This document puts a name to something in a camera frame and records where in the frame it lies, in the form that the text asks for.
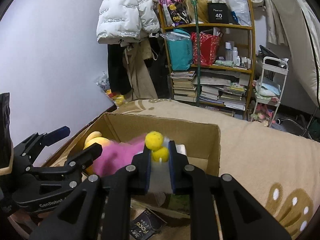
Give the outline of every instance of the green metal rod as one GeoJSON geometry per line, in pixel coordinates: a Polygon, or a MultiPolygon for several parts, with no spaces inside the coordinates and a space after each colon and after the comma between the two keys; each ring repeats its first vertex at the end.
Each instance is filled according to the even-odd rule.
{"type": "Polygon", "coordinates": [[[198,0],[191,0],[191,3],[193,5],[193,9],[195,11],[195,18],[196,18],[196,32],[197,32],[197,46],[198,46],[198,49],[197,49],[197,52],[198,52],[198,71],[197,71],[198,86],[197,86],[196,104],[199,107],[200,106],[200,95],[201,95],[201,86],[200,86],[201,62],[200,62],[200,32],[199,32],[197,2],[198,2],[198,0]]]}

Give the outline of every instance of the teal shopping bag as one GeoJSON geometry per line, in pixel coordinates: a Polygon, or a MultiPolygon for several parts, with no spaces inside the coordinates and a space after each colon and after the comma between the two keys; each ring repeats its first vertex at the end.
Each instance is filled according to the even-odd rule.
{"type": "MultiPolygon", "coordinates": [[[[174,29],[174,32],[179,32],[183,34],[189,33],[184,32],[179,29],[174,29]]],[[[186,71],[190,68],[190,65],[193,63],[192,55],[192,41],[189,40],[183,41],[167,41],[168,50],[171,59],[171,68],[173,71],[186,71]]]]}

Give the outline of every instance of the red patterned bag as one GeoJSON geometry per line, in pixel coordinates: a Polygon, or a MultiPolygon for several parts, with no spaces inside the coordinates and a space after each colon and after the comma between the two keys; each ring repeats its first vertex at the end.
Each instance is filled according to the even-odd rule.
{"type": "MultiPolygon", "coordinates": [[[[216,54],[220,44],[222,34],[214,36],[212,34],[200,33],[200,62],[203,66],[211,66],[215,62],[216,54]]],[[[193,42],[193,62],[198,64],[197,34],[191,33],[193,42]]]]}

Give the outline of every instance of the jacket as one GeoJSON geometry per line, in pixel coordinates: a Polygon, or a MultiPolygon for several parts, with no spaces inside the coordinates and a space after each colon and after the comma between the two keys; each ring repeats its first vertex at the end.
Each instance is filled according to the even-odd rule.
{"type": "Polygon", "coordinates": [[[152,0],[103,0],[97,38],[100,44],[139,42],[160,29],[152,0]]]}

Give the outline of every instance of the white wall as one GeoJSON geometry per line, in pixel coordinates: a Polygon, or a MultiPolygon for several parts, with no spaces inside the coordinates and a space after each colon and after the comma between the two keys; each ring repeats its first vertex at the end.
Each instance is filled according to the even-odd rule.
{"type": "MultiPolygon", "coordinates": [[[[254,18],[256,29],[256,52],[260,50],[259,45],[262,45],[268,49],[271,49],[271,51],[277,54],[280,58],[289,59],[289,73],[281,104],[292,107],[294,109],[298,109],[305,113],[312,114],[316,109],[316,105],[313,103],[307,92],[296,79],[291,65],[292,63],[289,47],[267,43],[266,12],[262,7],[258,7],[254,10],[254,18]]],[[[276,74],[274,80],[279,84],[283,84],[283,78],[283,75],[276,74]]]]}
{"type": "Polygon", "coordinates": [[[107,46],[96,38],[101,2],[14,0],[0,21],[0,93],[11,94],[14,145],[64,125],[72,136],[112,106],[94,83],[107,71],[107,46]]]}

